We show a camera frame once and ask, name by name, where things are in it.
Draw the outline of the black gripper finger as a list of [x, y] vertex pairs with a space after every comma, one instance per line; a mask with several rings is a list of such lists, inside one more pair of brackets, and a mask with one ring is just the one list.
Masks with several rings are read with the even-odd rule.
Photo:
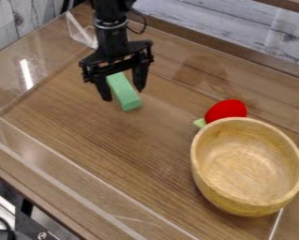
[[109, 86], [107, 84], [107, 78], [103, 77], [103, 76], [93, 77], [92, 78], [92, 83], [96, 86], [96, 89], [97, 89], [97, 92], [100, 94], [101, 99], [104, 101], [112, 101]]
[[132, 83], [139, 92], [142, 92], [143, 89], [146, 88], [148, 71], [150, 71], [150, 66], [147, 64], [142, 64], [136, 66], [131, 71]]

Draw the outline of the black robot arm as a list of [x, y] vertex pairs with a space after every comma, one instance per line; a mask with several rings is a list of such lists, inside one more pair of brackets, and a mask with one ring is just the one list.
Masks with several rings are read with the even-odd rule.
[[139, 92], [147, 86], [150, 64], [154, 62], [152, 41], [130, 41], [128, 31], [142, 35], [147, 29], [146, 16], [132, 7], [136, 0], [91, 0], [97, 40], [95, 52], [79, 61], [83, 81], [96, 86], [100, 97], [111, 101], [107, 77], [131, 70]]

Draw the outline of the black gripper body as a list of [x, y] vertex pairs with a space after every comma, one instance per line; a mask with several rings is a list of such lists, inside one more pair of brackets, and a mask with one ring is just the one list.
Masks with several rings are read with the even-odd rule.
[[109, 76], [120, 71], [132, 70], [142, 64], [150, 66], [154, 62], [151, 46], [151, 40], [131, 41], [128, 53], [120, 56], [108, 56], [101, 50], [96, 50], [79, 61], [83, 80], [89, 82], [92, 77]]

